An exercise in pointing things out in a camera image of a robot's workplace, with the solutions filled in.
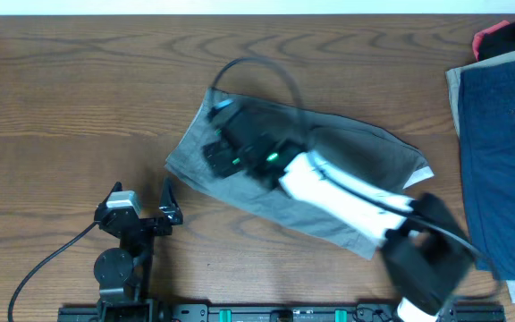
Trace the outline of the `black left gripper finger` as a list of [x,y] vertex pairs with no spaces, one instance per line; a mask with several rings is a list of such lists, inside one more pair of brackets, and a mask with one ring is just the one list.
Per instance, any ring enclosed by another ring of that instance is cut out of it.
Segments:
[[166,177],[163,181],[159,210],[167,218],[171,225],[182,225],[183,214],[176,198],[173,195],[173,186],[170,178]]
[[107,205],[116,205],[121,200],[122,184],[116,182],[106,197]]

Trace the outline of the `grey shorts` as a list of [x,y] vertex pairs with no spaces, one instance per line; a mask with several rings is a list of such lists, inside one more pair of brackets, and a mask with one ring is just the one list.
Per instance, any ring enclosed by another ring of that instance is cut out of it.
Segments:
[[434,175],[420,150],[385,129],[308,112],[316,145],[290,162],[280,187],[268,188],[244,170],[217,177],[202,148],[216,138],[207,120],[211,101],[228,98],[226,92],[207,91],[166,169],[196,191],[362,258],[372,258],[386,231],[404,220],[365,199],[407,211],[411,199],[405,189]]

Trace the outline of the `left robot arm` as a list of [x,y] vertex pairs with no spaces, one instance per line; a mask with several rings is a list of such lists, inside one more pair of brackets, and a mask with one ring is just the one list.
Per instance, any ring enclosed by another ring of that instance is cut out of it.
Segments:
[[102,252],[94,264],[99,283],[97,321],[171,321],[172,311],[148,296],[156,237],[170,235],[183,223],[182,211],[173,195],[170,179],[163,182],[160,214],[141,218],[135,191],[125,191],[117,182],[97,206],[94,222],[119,240],[119,246]]

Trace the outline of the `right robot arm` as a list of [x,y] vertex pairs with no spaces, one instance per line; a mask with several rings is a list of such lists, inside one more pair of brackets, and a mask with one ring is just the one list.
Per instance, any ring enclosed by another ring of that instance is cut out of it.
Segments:
[[356,229],[381,250],[401,295],[397,320],[439,319],[475,255],[440,199],[432,194],[412,199],[347,174],[314,149],[275,138],[240,100],[212,105],[207,120],[219,137],[203,148],[216,176],[244,171]]

